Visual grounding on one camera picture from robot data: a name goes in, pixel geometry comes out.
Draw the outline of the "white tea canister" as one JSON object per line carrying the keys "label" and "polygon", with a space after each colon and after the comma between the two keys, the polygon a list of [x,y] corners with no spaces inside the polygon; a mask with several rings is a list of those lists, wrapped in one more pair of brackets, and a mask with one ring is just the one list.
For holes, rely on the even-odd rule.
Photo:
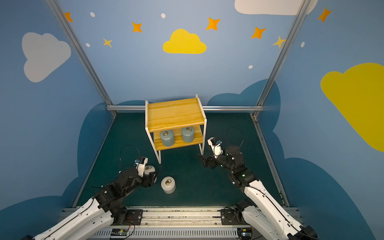
{"label": "white tea canister", "polygon": [[161,187],[166,194],[172,194],[176,190],[176,181],[173,177],[165,177],[161,181]]}
{"label": "white tea canister", "polygon": [[147,166],[145,167],[144,175],[147,176],[147,175],[149,175],[150,173],[155,172],[155,171],[156,171],[156,169],[155,169],[154,166],[147,165]]}

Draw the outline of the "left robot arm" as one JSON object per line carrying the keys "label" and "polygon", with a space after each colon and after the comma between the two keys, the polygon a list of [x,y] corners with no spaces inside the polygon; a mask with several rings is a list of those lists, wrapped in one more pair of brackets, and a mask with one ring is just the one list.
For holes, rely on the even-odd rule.
{"label": "left robot arm", "polygon": [[23,240],[86,240],[97,231],[129,219],[123,200],[137,187],[151,187],[158,172],[140,175],[135,168],[120,172],[111,183],[103,186],[83,206],[67,218],[36,236],[26,235]]}

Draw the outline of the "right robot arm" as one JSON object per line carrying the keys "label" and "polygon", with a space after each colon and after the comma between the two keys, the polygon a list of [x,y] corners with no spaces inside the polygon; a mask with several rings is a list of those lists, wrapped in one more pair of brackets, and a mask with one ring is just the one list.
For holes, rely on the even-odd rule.
{"label": "right robot arm", "polygon": [[262,181],[244,164],[244,155],[236,146],[225,151],[212,147],[213,155],[198,158],[206,168],[217,166],[229,172],[232,184],[240,189],[252,203],[241,208],[244,221],[254,227],[267,240],[317,240],[311,226],[303,226],[293,218],[267,191]]}

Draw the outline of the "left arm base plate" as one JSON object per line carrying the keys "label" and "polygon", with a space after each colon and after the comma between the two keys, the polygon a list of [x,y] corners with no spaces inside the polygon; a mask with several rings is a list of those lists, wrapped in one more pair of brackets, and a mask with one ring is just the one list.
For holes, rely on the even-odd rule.
{"label": "left arm base plate", "polygon": [[114,217],[113,225],[128,226],[135,225],[140,226],[143,218],[143,210],[141,209],[123,209]]}

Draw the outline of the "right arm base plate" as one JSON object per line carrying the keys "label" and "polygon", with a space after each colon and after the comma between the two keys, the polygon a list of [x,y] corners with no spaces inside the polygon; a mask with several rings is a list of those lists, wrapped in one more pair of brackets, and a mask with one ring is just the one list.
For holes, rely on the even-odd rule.
{"label": "right arm base plate", "polygon": [[247,225],[242,213],[229,207],[220,210],[222,225]]}

